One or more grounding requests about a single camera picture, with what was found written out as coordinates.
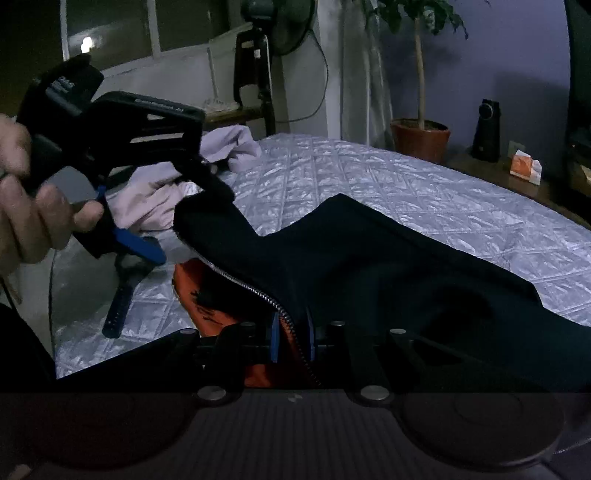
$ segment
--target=plant stem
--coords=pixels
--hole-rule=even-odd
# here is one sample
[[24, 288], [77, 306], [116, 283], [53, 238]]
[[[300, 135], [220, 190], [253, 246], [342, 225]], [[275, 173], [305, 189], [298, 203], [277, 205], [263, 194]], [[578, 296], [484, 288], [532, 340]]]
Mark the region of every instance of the plant stem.
[[421, 19], [414, 19], [414, 50], [417, 55], [418, 73], [418, 127], [425, 130], [425, 67], [421, 48]]

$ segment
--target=finger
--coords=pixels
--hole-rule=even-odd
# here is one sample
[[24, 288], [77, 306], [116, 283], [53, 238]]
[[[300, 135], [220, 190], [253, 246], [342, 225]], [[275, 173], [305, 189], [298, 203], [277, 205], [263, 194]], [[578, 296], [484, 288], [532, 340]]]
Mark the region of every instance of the finger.
[[30, 172], [31, 135], [21, 124], [0, 115], [0, 167], [19, 178]]
[[6, 213], [0, 209], [0, 277], [14, 272], [20, 262], [21, 257], [14, 242], [12, 225]]
[[74, 214], [74, 231], [90, 232], [103, 216], [104, 211], [99, 202], [94, 200], [86, 202], [80, 211]]
[[35, 197], [37, 210], [56, 250], [66, 247], [72, 234], [72, 207], [55, 185], [46, 184]]
[[33, 199], [13, 175], [0, 182], [0, 208], [10, 220], [22, 261], [43, 260], [50, 247], [49, 237]]

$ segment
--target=terracotta pot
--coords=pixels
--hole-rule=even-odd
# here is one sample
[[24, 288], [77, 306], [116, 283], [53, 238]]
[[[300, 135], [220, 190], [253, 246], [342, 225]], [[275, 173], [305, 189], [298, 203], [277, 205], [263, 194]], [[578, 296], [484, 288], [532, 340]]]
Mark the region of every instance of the terracotta pot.
[[409, 157], [442, 163], [449, 140], [449, 129], [437, 122], [425, 121], [425, 130], [418, 127], [418, 120], [400, 118], [390, 122], [396, 151]]

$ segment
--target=black power cable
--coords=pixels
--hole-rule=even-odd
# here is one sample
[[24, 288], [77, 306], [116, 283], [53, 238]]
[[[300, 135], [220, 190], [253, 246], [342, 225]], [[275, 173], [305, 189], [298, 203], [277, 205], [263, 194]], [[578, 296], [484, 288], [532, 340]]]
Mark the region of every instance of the black power cable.
[[318, 41], [318, 37], [316, 37], [314, 30], [309, 28], [307, 33], [312, 34], [312, 38], [314, 39], [314, 42], [316, 42], [316, 46], [318, 46], [318, 50], [320, 51], [320, 54], [322, 55], [322, 59], [324, 60], [324, 65], [326, 67], [326, 82], [324, 83], [324, 93], [322, 94], [322, 99], [320, 100], [320, 103], [318, 104], [318, 107], [316, 108], [316, 110], [314, 110], [314, 112], [311, 113], [310, 115], [302, 116], [300, 118], [294, 118], [291, 120], [276, 120], [275, 123], [290, 124], [293, 122], [301, 122], [302, 120], [308, 120], [309, 118], [312, 118], [313, 116], [315, 116], [315, 114], [318, 113], [318, 110], [320, 110], [320, 107], [322, 106], [322, 104], [324, 103], [324, 99], [326, 98], [326, 89], [328, 88], [328, 85], [329, 85], [329, 63], [326, 60], [326, 55], [324, 54], [324, 50], [322, 50], [322, 47], [320, 46], [320, 42]]
[[10, 304], [10, 308], [12, 310], [14, 310], [14, 313], [16, 313], [18, 315], [17, 306], [14, 304], [14, 301], [13, 301], [12, 297], [10, 296], [10, 292], [8, 291], [8, 287], [6, 286], [6, 282], [4, 281], [4, 279], [2, 277], [0, 277], [0, 285], [2, 285], [2, 288], [4, 289], [4, 294], [6, 295], [6, 298], [8, 299], [8, 303]]

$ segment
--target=quilted mattress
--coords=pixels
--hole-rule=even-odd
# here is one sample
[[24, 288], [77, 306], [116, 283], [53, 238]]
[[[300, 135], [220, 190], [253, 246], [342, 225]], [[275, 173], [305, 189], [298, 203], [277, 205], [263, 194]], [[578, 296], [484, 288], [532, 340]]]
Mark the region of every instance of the quilted mattress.
[[[591, 231], [533, 200], [398, 153], [309, 135], [260, 142], [259, 167], [223, 178], [260, 235], [302, 218], [337, 193], [532, 282], [544, 307], [591, 326]], [[114, 256], [93, 259], [74, 239], [56, 255], [51, 320], [58, 376], [192, 326], [171, 286], [191, 258], [174, 232], [157, 234], [168, 263], [136, 289], [119, 339], [101, 334], [116, 290]]]

